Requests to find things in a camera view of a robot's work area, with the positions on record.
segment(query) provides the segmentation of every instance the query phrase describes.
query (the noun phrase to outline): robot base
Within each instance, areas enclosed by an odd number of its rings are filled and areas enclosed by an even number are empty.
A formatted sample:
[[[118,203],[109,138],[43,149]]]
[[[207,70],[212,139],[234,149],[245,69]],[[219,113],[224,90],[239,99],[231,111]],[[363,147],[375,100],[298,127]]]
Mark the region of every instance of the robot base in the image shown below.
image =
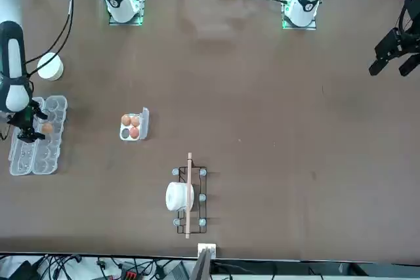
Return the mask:
[[[143,24],[144,19],[144,3],[145,0],[130,0],[133,3],[133,6],[138,9],[138,12],[128,21],[125,23],[119,23],[115,21],[115,19],[110,14],[110,26],[141,26]]]
[[[316,30],[316,12],[315,12],[315,17],[312,20],[312,22],[305,26],[305,27],[300,27],[300,26],[296,26],[295,24],[293,24],[290,19],[286,16],[286,12],[290,9],[290,4],[292,2],[292,0],[286,0],[287,4],[282,4],[282,29],[298,29],[298,30]]]

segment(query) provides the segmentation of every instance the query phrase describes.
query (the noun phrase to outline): clear plastic egg tray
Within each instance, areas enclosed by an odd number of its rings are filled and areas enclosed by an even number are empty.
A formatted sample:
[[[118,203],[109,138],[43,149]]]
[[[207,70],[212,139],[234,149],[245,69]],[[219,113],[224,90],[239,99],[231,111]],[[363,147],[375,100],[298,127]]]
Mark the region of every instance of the clear plastic egg tray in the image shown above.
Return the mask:
[[[44,140],[36,140],[27,144],[19,140],[19,128],[13,130],[12,146],[10,148],[9,161],[10,173],[14,176],[34,174],[51,174],[58,166],[60,156],[60,145],[66,120],[67,100],[61,95],[52,95],[46,100],[33,98],[39,103],[44,114],[48,115],[46,120],[38,117],[33,118],[35,131],[41,132],[43,123],[50,123],[54,130],[45,134]]]

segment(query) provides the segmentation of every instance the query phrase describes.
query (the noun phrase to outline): wire rack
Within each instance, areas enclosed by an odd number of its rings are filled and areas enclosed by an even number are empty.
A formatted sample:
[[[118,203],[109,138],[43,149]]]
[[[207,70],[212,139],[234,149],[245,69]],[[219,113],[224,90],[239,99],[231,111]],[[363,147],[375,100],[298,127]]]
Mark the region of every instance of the wire rack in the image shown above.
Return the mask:
[[[178,182],[186,183],[184,176],[186,176],[188,167],[179,167],[179,175],[178,175]],[[205,170],[206,175],[201,176],[200,170]],[[206,167],[198,167],[192,161],[192,173],[194,172],[199,176],[199,194],[204,194],[206,196],[204,201],[200,201],[200,197],[194,198],[194,201],[197,200],[198,203],[198,217],[191,217],[191,226],[190,226],[190,233],[191,234],[200,234],[207,232],[207,168]],[[180,220],[180,225],[177,226],[177,233],[178,234],[185,234],[185,223],[186,223],[186,214],[185,210],[180,210],[177,212],[177,218]],[[200,219],[205,219],[206,225],[200,226]]]

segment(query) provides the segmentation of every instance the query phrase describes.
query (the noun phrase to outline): white cylindrical object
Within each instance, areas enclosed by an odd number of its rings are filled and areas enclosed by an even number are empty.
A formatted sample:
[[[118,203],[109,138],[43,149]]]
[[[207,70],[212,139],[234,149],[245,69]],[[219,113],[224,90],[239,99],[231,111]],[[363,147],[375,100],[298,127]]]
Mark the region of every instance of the white cylindrical object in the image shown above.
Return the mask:
[[[38,67],[41,67],[43,64],[48,62],[52,57],[54,57],[55,53],[49,52],[48,54],[45,54],[42,56],[42,58],[38,61]],[[60,59],[60,57],[57,55],[54,57],[53,60],[51,60],[47,65],[42,67],[38,71],[38,75],[45,80],[49,81],[55,81],[58,80],[64,71],[64,65]]]
[[[194,203],[194,188],[190,185],[190,209]],[[166,207],[169,211],[186,210],[187,185],[186,183],[172,182],[166,189]]]

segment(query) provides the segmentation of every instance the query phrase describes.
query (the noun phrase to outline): metal rack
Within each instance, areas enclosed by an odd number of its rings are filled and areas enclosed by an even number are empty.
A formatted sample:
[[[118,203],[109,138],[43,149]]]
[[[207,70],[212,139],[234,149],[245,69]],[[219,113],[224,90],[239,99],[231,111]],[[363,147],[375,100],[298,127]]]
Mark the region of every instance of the metal rack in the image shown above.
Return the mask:
[[[184,176],[187,174],[188,167],[179,167],[178,168],[178,182],[186,183]],[[199,167],[194,164],[192,161],[192,171],[198,173],[199,176],[199,196],[197,198],[198,204],[198,217],[191,219],[191,234],[200,234],[207,232],[207,168]],[[204,195],[205,200],[200,201],[200,196]],[[177,212],[177,219],[180,224],[177,225],[177,233],[185,234],[185,225],[186,225],[186,213],[185,210],[180,210]]]

